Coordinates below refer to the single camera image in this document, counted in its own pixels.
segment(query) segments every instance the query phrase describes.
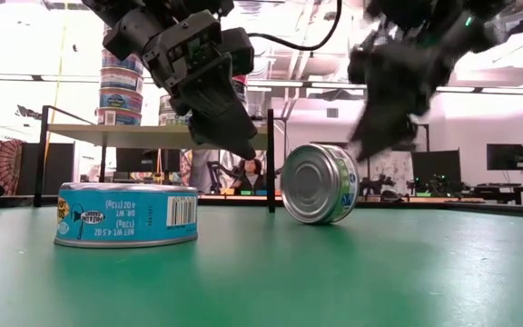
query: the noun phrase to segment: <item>woman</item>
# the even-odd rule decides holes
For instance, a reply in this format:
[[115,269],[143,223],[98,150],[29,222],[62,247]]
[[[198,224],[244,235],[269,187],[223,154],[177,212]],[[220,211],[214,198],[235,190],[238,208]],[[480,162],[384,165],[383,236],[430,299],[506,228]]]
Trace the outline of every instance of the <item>woman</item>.
[[243,191],[266,191],[265,175],[262,174],[262,162],[258,159],[241,160],[240,172],[242,173],[239,179],[233,182],[232,189],[236,194]]

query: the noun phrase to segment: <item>shelf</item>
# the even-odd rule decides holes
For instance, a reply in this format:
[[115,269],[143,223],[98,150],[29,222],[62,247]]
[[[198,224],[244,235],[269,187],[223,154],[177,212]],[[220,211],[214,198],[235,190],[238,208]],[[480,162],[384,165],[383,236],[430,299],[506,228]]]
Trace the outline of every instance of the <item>shelf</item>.
[[[49,124],[48,131],[94,145],[143,149],[218,149],[211,144],[197,145],[187,126],[131,126]],[[256,150],[267,150],[268,129],[258,127],[258,134],[250,140]]]

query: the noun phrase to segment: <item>green table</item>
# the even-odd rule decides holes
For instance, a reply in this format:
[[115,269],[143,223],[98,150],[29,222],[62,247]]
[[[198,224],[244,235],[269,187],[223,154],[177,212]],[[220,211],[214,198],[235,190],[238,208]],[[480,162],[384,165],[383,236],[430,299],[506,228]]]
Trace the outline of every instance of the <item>green table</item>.
[[0,327],[523,327],[523,217],[202,207],[199,240],[53,245],[54,208],[0,210]]

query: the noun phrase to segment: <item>robotic hand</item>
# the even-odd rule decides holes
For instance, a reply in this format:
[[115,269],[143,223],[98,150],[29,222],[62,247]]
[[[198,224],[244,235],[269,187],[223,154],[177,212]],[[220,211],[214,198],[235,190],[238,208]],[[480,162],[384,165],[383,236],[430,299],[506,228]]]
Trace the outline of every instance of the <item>robotic hand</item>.
[[178,115],[192,111],[198,144],[215,144],[245,159],[257,129],[233,91],[232,75],[253,69],[254,49],[243,28],[221,30],[232,0],[83,0],[112,27],[104,47],[120,60],[138,55],[154,83],[171,95]]
[[[366,8],[380,27],[352,50],[349,80],[366,84],[368,99],[353,134],[362,161],[412,141],[411,116],[429,111],[438,86],[449,81],[467,52],[502,43],[486,22],[515,0],[372,0]],[[391,29],[397,33],[391,37]]]

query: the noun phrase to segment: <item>silver tuna can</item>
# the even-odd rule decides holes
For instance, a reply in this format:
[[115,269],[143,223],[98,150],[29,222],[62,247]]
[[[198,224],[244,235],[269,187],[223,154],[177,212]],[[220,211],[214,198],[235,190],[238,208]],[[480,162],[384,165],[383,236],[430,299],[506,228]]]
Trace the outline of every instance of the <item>silver tuna can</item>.
[[84,248],[157,246],[197,239],[197,189],[126,183],[65,183],[56,244]]
[[341,221],[354,208],[358,192],[356,165],[338,146],[300,146],[291,152],[282,167],[284,207],[302,223]]

